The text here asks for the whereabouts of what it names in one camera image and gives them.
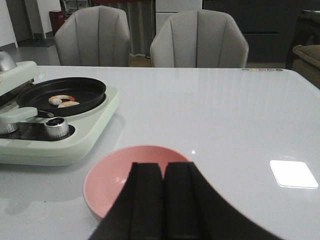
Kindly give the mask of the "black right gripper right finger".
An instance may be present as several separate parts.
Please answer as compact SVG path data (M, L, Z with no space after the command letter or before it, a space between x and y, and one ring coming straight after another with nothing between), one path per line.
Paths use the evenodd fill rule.
M276 240L232 207L193 162L170 162L164 174L168 240Z

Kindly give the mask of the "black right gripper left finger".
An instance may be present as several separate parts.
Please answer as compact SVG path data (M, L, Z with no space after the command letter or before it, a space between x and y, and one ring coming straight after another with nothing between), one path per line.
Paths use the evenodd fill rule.
M160 240L163 237L163 178L157 163L131 166L111 209L91 240Z

